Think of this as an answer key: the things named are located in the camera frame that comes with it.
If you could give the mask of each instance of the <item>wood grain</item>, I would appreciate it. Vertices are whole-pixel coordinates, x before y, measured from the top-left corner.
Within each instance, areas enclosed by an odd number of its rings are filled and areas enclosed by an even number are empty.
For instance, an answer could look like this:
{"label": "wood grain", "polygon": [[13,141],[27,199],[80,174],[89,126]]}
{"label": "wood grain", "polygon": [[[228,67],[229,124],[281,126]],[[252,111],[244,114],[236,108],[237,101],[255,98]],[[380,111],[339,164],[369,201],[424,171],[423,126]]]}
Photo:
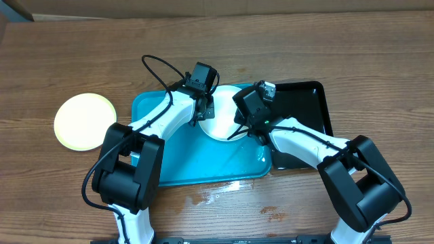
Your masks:
{"label": "wood grain", "polygon": [[[394,243],[433,242],[433,12],[8,24],[0,47],[0,242],[88,243],[117,235],[113,215],[80,196],[98,150],[65,149],[53,120],[68,98],[94,92],[128,123],[133,99],[161,89],[142,54],[182,71],[205,62],[222,83],[320,81],[335,135],[373,138],[413,204],[411,219],[378,233]],[[168,68],[151,66],[176,81]],[[401,203],[388,218],[405,210]],[[162,188],[150,211],[160,237],[328,233],[338,219],[313,170]]]}

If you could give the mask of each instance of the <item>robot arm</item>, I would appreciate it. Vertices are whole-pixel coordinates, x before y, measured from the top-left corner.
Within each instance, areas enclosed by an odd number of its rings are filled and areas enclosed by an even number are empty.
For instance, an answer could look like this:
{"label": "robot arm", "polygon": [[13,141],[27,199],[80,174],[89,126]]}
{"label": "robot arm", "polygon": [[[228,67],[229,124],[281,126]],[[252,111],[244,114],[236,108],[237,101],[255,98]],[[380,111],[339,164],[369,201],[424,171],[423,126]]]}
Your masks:
{"label": "robot arm", "polygon": [[[233,96],[238,107],[235,121],[241,114],[240,124],[247,125],[259,143],[318,169],[341,217],[329,240],[335,244],[362,243],[370,236],[373,225],[402,200],[400,193],[405,195],[405,191],[401,183],[369,138],[333,138],[302,125],[295,118],[285,119],[286,115],[275,114],[276,90],[275,85],[261,81]],[[368,171],[360,181],[354,182],[351,174],[366,166],[384,177]]]}
{"label": "robot arm", "polygon": [[[185,123],[191,121],[195,114],[196,100],[192,99],[189,95],[179,91],[172,92],[173,104],[169,110],[164,113],[156,122],[150,127],[145,128],[140,133],[146,136],[156,135],[163,140],[169,140],[173,133]],[[158,115],[167,105],[170,103],[169,94],[166,94],[164,100],[154,108],[148,115],[142,119],[129,124],[133,130],[137,130],[142,127],[149,120]],[[140,153],[131,152],[132,157],[140,158]],[[123,215],[125,220],[125,229],[127,231],[130,243],[149,244],[154,238],[154,230],[149,222],[149,209],[138,210],[137,213],[131,213],[128,208],[122,207],[118,204],[109,205],[115,209],[118,209]],[[117,228],[119,233],[122,233],[121,220],[115,214]],[[118,243],[124,243],[125,239],[123,235],[119,235]]]}
{"label": "robot arm", "polygon": [[[129,243],[149,244],[153,240],[154,230],[149,222],[148,206],[157,192],[164,142],[185,123],[214,116],[210,90],[216,74],[211,66],[197,63],[193,74],[187,73],[184,80],[176,83],[176,91],[167,93],[148,115],[129,126],[115,123],[107,130],[100,159],[114,145],[130,139],[97,166],[92,189],[100,193],[104,203],[123,214]],[[134,137],[128,136],[165,109],[166,112],[151,126]],[[137,167],[120,162],[119,155],[137,157]],[[121,219],[116,213],[114,215],[119,233],[123,233]],[[124,235],[119,235],[118,243],[126,243]]]}

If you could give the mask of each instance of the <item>blue tray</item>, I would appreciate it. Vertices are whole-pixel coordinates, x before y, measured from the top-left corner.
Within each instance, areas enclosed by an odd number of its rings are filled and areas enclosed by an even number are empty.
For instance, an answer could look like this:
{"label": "blue tray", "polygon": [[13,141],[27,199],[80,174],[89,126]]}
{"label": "blue tray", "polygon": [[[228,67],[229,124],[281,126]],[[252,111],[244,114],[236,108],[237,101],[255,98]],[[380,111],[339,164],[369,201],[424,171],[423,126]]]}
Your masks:
{"label": "blue tray", "polygon": [[[236,85],[244,88],[249,85]],[[161,101],[165,91],[150,91],[137,96],[132,104],[132,121],[151,112]],[[137,166],[132,158],[132,165]],[[244,136],[232,142],[210,138],[199,124],[183,125],[165,142],[160,186],[180,186],[259,178],[271,168],[271,154],[266,146]]]}

